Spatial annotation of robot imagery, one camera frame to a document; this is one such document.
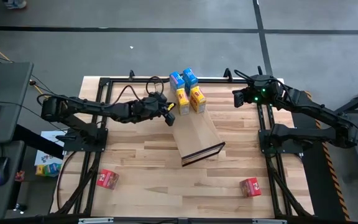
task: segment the table leg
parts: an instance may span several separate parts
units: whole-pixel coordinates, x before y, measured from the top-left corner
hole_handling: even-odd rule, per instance
[[[27,146],[41,150],[48,155],[63,159],[63,147],[46,140],[19,124],[16,125],[15,133],[13,135],[13,141],[17,140],[24,141]]]

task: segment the mouse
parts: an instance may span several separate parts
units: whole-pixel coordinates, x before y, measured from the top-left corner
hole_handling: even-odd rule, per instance
[[[4,185],[9,178],[9,158],[0,157],[0,186]]]

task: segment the blue box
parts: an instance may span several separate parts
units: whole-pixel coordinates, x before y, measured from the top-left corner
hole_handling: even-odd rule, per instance
[[[175,94],[177,93],[177,89],[185,87],[185,81],[181,78],[178,72],[172,72],[172,74],[169,75],[169,82],[171,85],[171,90]]]
[[[198,78],[194,75],[191,68],[186,68],[183,71],[183,80],[185,81],[185,90],[187,94],[190,94],[190,90],[198,86]]]

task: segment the red box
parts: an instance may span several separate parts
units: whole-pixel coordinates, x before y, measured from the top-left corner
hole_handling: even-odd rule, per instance
[[[119,175],[115,172],[103,169],[96,184],[100,187],[114,190],[117,185],[118,177]]]
[[[262,194],[256,177],[241,181],[240,188],[244,197],[253,197]]]

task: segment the yellow box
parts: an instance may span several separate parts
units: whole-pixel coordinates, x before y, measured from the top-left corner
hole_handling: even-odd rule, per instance
[[[179,106],[179,114],[188,114],[190,112],[190,103],[184,88],[177,89],[177,99]]]
[[[37,165],[37,170],[35,171],[35,174],[45,176],[44,167],[45,165]]]
[[[206,98],[203,92],[201,92],[199,86],[196,86],[190,90],[190,104],[197,113],[204,112]]]

